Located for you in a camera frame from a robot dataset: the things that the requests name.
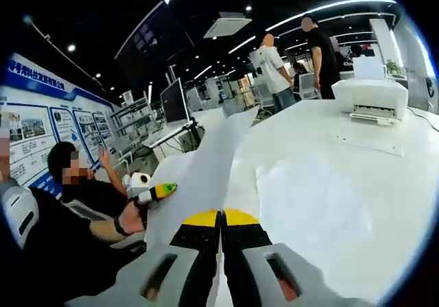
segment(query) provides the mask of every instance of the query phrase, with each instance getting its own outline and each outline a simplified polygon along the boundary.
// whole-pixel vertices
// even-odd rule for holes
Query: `black ceiling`
[[[24,31],[22,42],[17,51],[56,75],[119,103],[118,96],[122,92],[130,90],[130,87],[121,69],[114,61],[114,56],[128,34],[159,1],[30,0],[28,12],[35,25],[44,34],[49,34],[52,43],[63,51],[67,50],[68,44],[74,43],[77,49],[75,52],[69,53],[69,56],[91,75],[101,73],[99,81],[104,85],[103,89],[65,60],[31,27]],[[222,74],[223,71],[227,73],[232,69],[232,66],[237,66],[247,59],[248,53],[257,46],[257,42],[253,40],[229,55],[228,52],[232,48],[279,21],[331,1],[338,0],[171,0],[170,8],[185,27],[195,45],[172,60],[173,64],[176,65],[174,67],[176,76],[181,77],[184,82],[190,81],[209,65],[213,65],[213,68],[200,79],[204,79],[205,76]],[[246,13],[245,7],[247,5],[252,6],[252,11],[246,14],[248,18],[252,19],[249,25],[234,36],[221,37],[217,40],[203,39],[206,31],[217,18],[218,12]],[[367,3],[355,6],[344,5],[319,11],[315,13],[315,17],[326,19],[356,12],[397,14],[397,11],[396,6],[388,8],[388,4],[384,3]],[[389,20],[389,23],[392,22],[391,17],[387,16],[386,19]],[[291,21],[273,29],[272,33],[279,35],[299,25],[300,19]],[[322,26],[332,35],[370,30],[367,16],[346,17],[323,23]],[[341,39],[349,41],[352,40],[352,37]],[[301,42],[304,42],[304,37],[300,30],[276,39],[280,49]],[[156,73],[150,80],[154,82],[153,97],[158,96],[158,92],[167,85],[164,73]]]

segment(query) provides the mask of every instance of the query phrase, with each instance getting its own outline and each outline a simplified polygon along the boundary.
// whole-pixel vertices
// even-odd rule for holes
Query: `white paper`
[[[294,163],[258,168],[257,188],[261,225],[271,241],[286,244],[319,268],[371,229],[349,178],[322,158],[305,155]]]
[[[235,150],[257,111],[258,108],[253,108],[235,114],[206,132],[184,177],[176,181],[177,191],[149,212],[145,233],[148,245],[169,243],[183,221],[193,214],[222,210]]]

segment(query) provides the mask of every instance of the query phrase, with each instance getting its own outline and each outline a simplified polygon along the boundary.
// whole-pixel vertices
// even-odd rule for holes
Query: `desk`
[[[416,113],[437,120],[432,114],[420,110]],[[404,156],[331,141],[339,133],[396,145]],[[301,237],[285,237],[285,228],[294,228],[295,219],[264,219],[264,210],[259,205],[266,205],[267,201],[259,200],[256,172],[279,160],[302,164],[309,158],[323,160],[332,169],[327,178],[314,178],[315,185],[344,177],[370,217],[369,226],[363,228],[361,235],[349,236],[345,241],[338,237],[336,249],[314,251],[312,262],[322,270],[326,284],[340,295],[374,303],[382,301],[396,288],[401,274],[409,270],[437,206],[439,133],[409,110],[398,125],[378,127],[353,123],[348,114],[338,111],[336,101],[301,101],[254,126],[241,142],[230,174],[225,207],[239,208],[260,218],[264,229],[269,228],[273,243],[284,241],[295,247],[295,241],[306,241],[307,228],[291,231]],[[293,211],[288,210],[285,201],[291,197],[282,190],[273,192],[271,198],[275,206],[281,206],[279,214]],[[310,227],[314,226],[314,216],[310,214],[307,218]],[[307,247],[295,250],[301,254]]]
[[[194,112],[192,115],[196,119],[196,121],[200,125],[203,126],[203,128],[206,131],[212,129],[218,123],[220,123],[223,119],[226,118],[222,108],[215,108],[212,110],[202,110],[199,112]],[[174,124],[165,125],[163,129],[151,134],[151,136],[149,136],[147,139],[145,139],[142,142],[142,145],[149,147],[154,142],[156,142],[158,139],[163,138],[166,135],[171,134],[172,132],[175,132],[179,128],[181,128],[181,125],[174,125]],[[178,134],[174,138],[178,140],[179,135],[184,134],[184,133],[186,133],[186,131],[181,132],[180,134]],[[171,140],[167,141],[167,143],[169,145],[171,145],[172,147],[175,147],[176,149],[174,149],[174,148],[172,148],[169,145],[164,144],[164,143],[159,145],[161,147],[161,149],[159,146],[153,148],[154,153],[156,154],[157,160],[159,162],[163,161],[165,159],[165,157],[167,157],[167,156],[182,154],[181,151],[177,150],[177,149],[180,149],[180,146],[176,143],[176,141],[171,139]]]

